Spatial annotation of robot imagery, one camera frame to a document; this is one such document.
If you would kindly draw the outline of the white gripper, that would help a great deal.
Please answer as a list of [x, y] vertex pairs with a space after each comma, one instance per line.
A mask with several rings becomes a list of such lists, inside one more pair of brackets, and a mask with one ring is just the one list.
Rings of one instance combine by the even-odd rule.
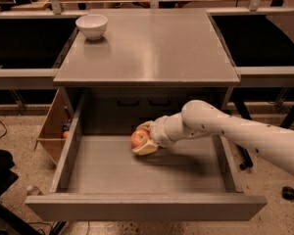
[[147, 140], [144, 144], [133, 149], [133, 153], [138, 156], [145, 156], [155, 153], [159, 147], [168, 147], [173, 144], [165, 130], [167, 116], [159, 117], [156, 120], [148, 120], [139, 124], [136, 129], [144, 129], [150, 131], [152, 140]]

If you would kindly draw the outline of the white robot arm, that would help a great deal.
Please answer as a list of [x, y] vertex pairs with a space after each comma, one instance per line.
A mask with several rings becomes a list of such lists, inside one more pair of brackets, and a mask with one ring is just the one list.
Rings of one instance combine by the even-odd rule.
[[187, 102], [180, 113], [137, 126], [146, 133], [132, 145], [143, 156], [180, 140], [219, 135], [294, 175], [294, 130], [223, 113], [201, 100]]

